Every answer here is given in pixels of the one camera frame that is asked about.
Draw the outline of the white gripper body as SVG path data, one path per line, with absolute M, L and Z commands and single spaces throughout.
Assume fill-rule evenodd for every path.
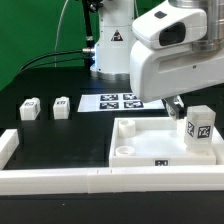
M 224 47 L 199 51 L 208 31 L 200 9 L 154 8 L 132 24 L 130 86 L 150 102 L 224 82 Z

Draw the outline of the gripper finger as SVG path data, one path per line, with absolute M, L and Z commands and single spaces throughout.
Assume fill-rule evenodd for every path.
M 165 98 L 163 102 L 168 115 L 172 119 L 179 120 L 184 118 L 184 104 L 179 95 Z

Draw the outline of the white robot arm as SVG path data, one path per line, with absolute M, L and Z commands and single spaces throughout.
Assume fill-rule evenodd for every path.
M 128 78 L 144 102 L 224 83 L 224 0 L 164 0 L 136 18 L 134 0 L 91 0 L 100 37 L 91 73 Z

